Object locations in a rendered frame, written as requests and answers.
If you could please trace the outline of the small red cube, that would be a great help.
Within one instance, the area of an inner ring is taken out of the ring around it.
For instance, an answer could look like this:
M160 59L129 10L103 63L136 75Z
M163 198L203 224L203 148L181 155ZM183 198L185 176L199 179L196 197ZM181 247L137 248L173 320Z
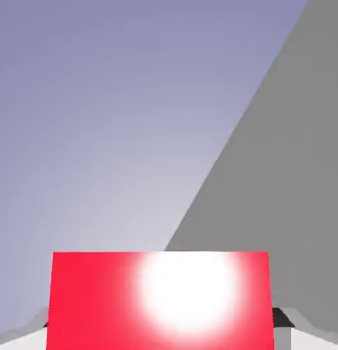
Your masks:
M267 252L56 252L46 350L274 350Z

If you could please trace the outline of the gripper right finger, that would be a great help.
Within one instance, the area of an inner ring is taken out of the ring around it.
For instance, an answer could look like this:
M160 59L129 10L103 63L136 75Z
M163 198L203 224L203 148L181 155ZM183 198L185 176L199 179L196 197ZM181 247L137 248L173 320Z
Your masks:
M273 307L274 350L338 350L338 334L314 327L293 308Z

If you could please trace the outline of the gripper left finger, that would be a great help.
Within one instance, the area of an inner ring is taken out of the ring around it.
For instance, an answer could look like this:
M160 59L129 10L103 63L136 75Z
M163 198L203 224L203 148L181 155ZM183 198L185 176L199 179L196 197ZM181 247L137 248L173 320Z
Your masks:
M0 334L0 350L46 350L48 308L41 309L28 324Z

